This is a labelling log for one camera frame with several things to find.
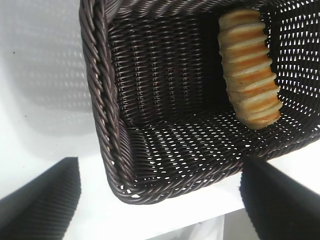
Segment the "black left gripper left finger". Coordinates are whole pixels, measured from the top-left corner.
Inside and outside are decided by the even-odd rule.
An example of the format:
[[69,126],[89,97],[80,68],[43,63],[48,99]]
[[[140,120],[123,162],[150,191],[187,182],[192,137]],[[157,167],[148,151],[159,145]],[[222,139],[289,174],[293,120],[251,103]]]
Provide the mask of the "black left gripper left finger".
[[66,157],[0,200],[2,240],[61,240],[77,209],[77,157]]

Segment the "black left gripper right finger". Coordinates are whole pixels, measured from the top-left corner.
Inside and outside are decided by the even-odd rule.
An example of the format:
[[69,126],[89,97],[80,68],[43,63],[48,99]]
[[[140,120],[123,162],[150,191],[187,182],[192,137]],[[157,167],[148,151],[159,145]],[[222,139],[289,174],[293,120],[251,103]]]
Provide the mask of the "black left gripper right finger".
[[318,240],[320,196],[268,162],[246,157],[240,194],[261,240]]

